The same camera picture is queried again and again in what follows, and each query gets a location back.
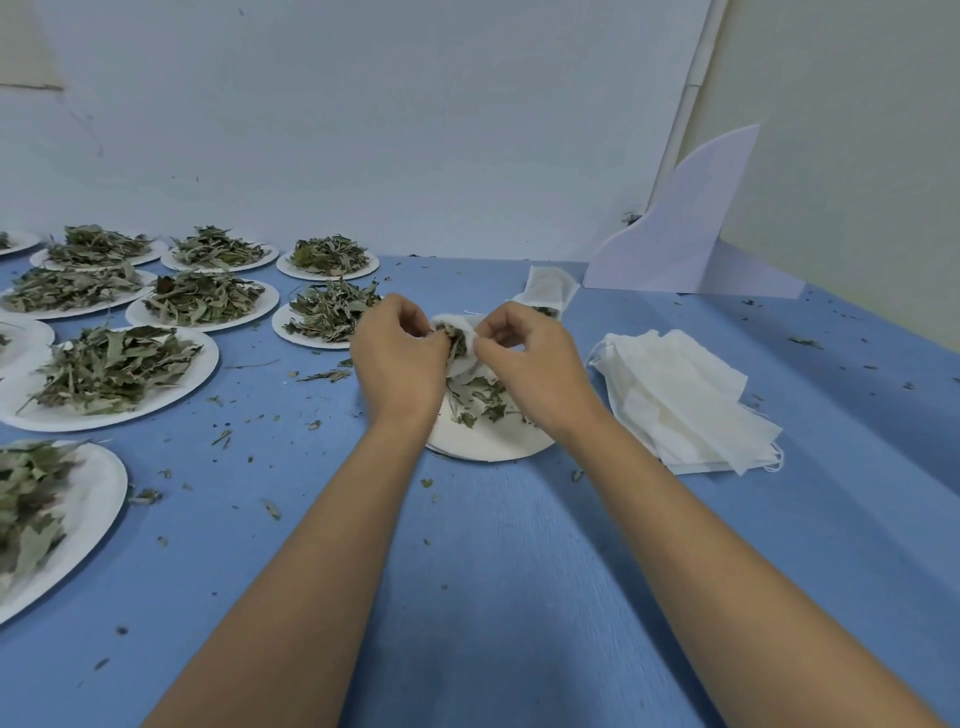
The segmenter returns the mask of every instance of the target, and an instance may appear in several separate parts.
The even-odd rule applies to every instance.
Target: dried herb
[[[264,290],[229,273],[187,271],[156,279],[154,292],[143,303],[164,324],[222,324],[251,313]]]
[[[63,266],[93,267],[118,265],[150,251],[153,238],[129,237],[122,232],[105,231],[99,225],[66,227],[65,243],[47,248],[47,256]]]
[[[297,381],[313,381],[314,379],[329,379],[332,381],[340,381],[346,377],[350,376],[350,372],[346,369],[331,369],[329,372],[319,372],[318,374],[305,376],[303,379],[298,379]]]
[[[446,363],[467,355],[467,335],[452,324],[437,324],[437,331],[442,331],[450,340],[450,353],[446,356]]]
[[[290,262],[307,273],[321,276],[347,276],[366,268],[370,259],[354,240],[343,235],[298,240],[290,253]]]
[[[495,423],[507,415],[520,414],[516,403],[507,393],[507,388],[498,379],[490,380],[484,376],[476,376],[466,384],[454,385],[452,382],[452,379],[448,379],[446,388],[450,393],[451,417],[458,425],[466,425],[473,429],[478,417],[486,417]],[[481,405],[479,414],[477,414],[476,402]]]
[[[135,496],[127,498],[130,505],[154,505],[163,500],[163,493],[154,488],[144,488]]]
[[[59,506],[80,444],[25,441],[0,449],[0,595],[62,541]]]
[[[85,415],[130,412],[152,390],[180,381],[201,348],[169,328],[85,328],[52,347],[52,358],[37,370],[46,384],[28,401]]]
[[[276,507],[276,503],[268,498],[261,498],[260,502],[263,503],[263,507],[267,509],[267,513],[270,514],[270,517],[274,521],[279,521],[282,516],[280,516],[280,509]]]
[[[344,342],[353,334],[364,312],[379,301],[376,281],[366,288],[342,279],[307,286],[290,303],[290,308],[303,317],[302,321],[291,319],[283,330],[319,337],[331,344]]]
[[[801,339],[797,336],[788,336],[788,341],[792,341],[794,344],[800,344],[804,347],[813,347],[814,349],[822,349],[824,346],[816,339]]]
[[[255,263],[267,254],[262,245],[227,235],[229,230],[212,225],[195,228],[196,235],[174,238],[174,260],[191,268],[238,268]]]
[[[130,263],[84,271],[32,268],[13,282],[3,302],[12,311],[68,311],[113,303],[141,288],[143,279]]]

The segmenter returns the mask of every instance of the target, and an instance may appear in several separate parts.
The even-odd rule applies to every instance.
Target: blue table
[[[3,282],[27,265],[0,264]],[[428,314],[486,311],[522,289],[528,265],[385,257],[375,277]],[[299,283],[273,267],[246,275],[284,298]],[[54,327],[62,339],[102,320]],[[745,400],[784,428],[784,469],[684,481],[960,724],[960,357],[810,286],[753,304],[582,290],[564,323],[584,355],[608,331],[682,328],[749,375]],[[213,336],[222,363],[204,387],[96,433],[137,488],[165,498],[126,508],[80,568],[0,628],[5,728],[137,724],[360,437],[354,377],[291,374],[331,369],[343,352],[289,344],[269,319]],[[229,448],[212,447],[225,427]],[[574,469],[556,447],[501,465],[423,454],[344,725],[721,724]]]

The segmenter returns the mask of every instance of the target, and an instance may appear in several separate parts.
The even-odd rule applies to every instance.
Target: hand
[[[396,293],[367,311],[350,340],[350,355],[371,422],[432,426],[444,400],[449,349],[449,337],[433,331],[420,307]]]
[[[473,352],[504,383],[520,411],[561,444],[577,425],[606,414],[573,337],[558,321],[508,302],[477,327]],[[509,347],[523,344],[524,351]]]

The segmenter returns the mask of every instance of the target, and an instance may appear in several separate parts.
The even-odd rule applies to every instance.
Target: paper plate
[[[8,231],[7,238],[10,241],[10,247],[0,251],[0,257],[13,255],[14,253],[25,251],[28,248],[33,248],[34,245],[40,242],[40,236],[32,232]]]
[[[136,301],[138,298],[146,296],[154,290],[154,281],[156,280],[156,276],[153,273],[148,273],[147,271],[137,271],[137,274],[140,276],[140,280],[143,281],[143,288],[141,288],[139,291],[125,293],[116,301],[97,303],[96,305],[89,305],[85,306],[84,308],[68,308],[63,311],[26,311],[21,313],[20,311],[11,311],[3,302],[3,297],[8,293],[13,292],[12,288],[8,288],[6,291],[0,291],[0,311],[4,313],[17,313],[20,316],[26,316],[31,319],[49,321],[51,319],[66,319],[71,316],[83,316],[87,313],[94,313],[96,311],[106,311],[108,308],[119,308],[120,306],[127,305],[127,303],[131,301]]]
[[[274,317],[270,320],[271,325],[276,331],[276,335],[281,339],[286,339],[287,341],[292,341],[294,344],[300,344],[304,347],[310,347],[312,349],[349,349],[350,342],[342,341],[336,344],[331,344],[327,341],[324,341],[321,338],[311,338],[310,336],[304,336],[301,333],[287,333],[283,330],[283,325],[290,322],[290,319],[300,322],[303,320],[303,317],[299,313],[295,313],[294,310],[290,307],[289,303],[285,303],[280,308],[276,310]]]
[[[523,422],[519,415],[507,415],[495,423],[478,417],[472,429],[453,422],[449,392],[444,392],[444,403],[426,443],[443,455],[487,463],[529,457],[551,445],[553,440],[546,432]]]
[[[248,313],[246,316],[242,316],[239,319],[234,319],[233,321],[224,321],[220,324],[197,324],[189,328],[192,328],[195,331],[219,331],[223,328],[243,326],[247,322],[255,321],[261,316],[267,315],[274,310],[275,305],[280,303],[280,294],[270,283],[264,283],[262,280],[244,279],[244,281],[247,283],[258,283],[259,285],[263,286],[263,293],[261,293],[260,298],[256,300],[256,306],[254,307],[253,311]],[[137,299],[127,306],[127,321],[134,326],[170,326],[169,324],[164,324],[162,321],[160,321],[154,315],[154,313],[147,308],[146,300],[148,298],[150,297],[144,296],[142,299]]]
[[[150,244],[150,250],[143,255],[138,255],[137,257],[130,258],[130,265],[143,265],[144,263],[150,263],[161,255],[166,253],[167,244],[161,240],[155,240]],[[65,271],[66,266],[61,263],[55,263],[49,258],[49,252],[46,248],[42,251],[36,251],[33,255],[30,256],[30,264],[35,268],[46,268],[48,271]],[[84,270],[93,270],[95,268],[111,268],[111,265],[72,265],[70,270],[84,271]]]
[[[160,256],[160,262],[163,263],[167,268],[172,268],[175,271],[199,271],[201,273],[236,273],[237,271],[249,271],[251,268],[259,268],[261,265],[266,265],[267,263],[273,262],[280,251],[277,250],[273,245],[267,245],[266,243],[256,243],[253,245],[259,245],[263,248],[267,254],[257,260],[255,263],[250,263],[249,265],[235,265],[232,268],[191,268],[188,265],[183,265],[183,263],[177,263],[174,260],[174,253],[177,251],[176,248],[171,248],[166,253]]]
[[[286,276],[290,276],[291,278],[302,279],[302,280],[340,280],[340,276],[322,276],[319,273],[307,273],[306,271],[301,270],[300,268],[298,268],[297,266],[295,266],[293,263],[290,262],[290,255],[292,254],[293,253],[281,255],[276,260],[276,269],[280,273]],[[380,267],[380,259],[376,255],[372,253],[367,253],[367,260],[369,261],[369,263],[366,266],[361,268],[359,271],[355,271],[354,273],[349,273],[343,276],[343,279],[344,280],[360,279],[364,276],[368,276],[369,274],[371,274],[373,271],[375,271],[377,268]]]
[[[29,372],[18,372],[0,381],[0,422],[20,429],[29,429],[33,432],[79,432],[85,429],[95,429],[135,420],[186,397],[213,374],[213,370],[217,366],[217,360],[220,358],[220,350],[217,349],[216,342],[202,331],[196,331],[193,328],[169,328],[175,328],[177,336],[181,339],[201,344],[203,348],[194,357],[190,368],[187,369],[177,384],[172,387],[154,389],[133,412],[118,412],[112,415],[80,415],[66,407],[43,407],[35,401],[24,406],[28,397],[42,389],[45,383],[43,375],[36,374],[34,370],[31,370]],[[48,356],[40,360],[37,366],[46,363],[49,358]]]
[[[10,343],[0,347],[0,377],[17,370],[30,369],[34,362],[46,360],[57,335],[42,321],[22,313],[0,311],[0,334]]]
[[[58,440],[68,445],[70,440]],[[67,477],[63,500],[66,536],[32,574],[13,582],[0,598],[0,624],[26,609],[75,569],[107,535],[127,498],[127,471],[120,458],[99,445],[85,443],[80,461]]]

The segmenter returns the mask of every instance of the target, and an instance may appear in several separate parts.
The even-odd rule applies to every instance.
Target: tea bag
[[[473,342],[477,338],[475,329],[481,321],[483,316],[461,316],[456,313],[442,313],[430,320],[433,328],[444,331],[451,340],[450,354],[446,360],[447,378],[469,375],[476,369],[478,362],[473,353]]]
[[[607,334],[588,364],[616,419],[671,472],[778,470],[781,428],[739,403],[746,375],[678,329]]]
[[[523,293],[513,297],[517,303],[535,308],[552,319],[560,321],[570,305],[580,283],[565,270],[554,267],[530,266],[527,286]]]

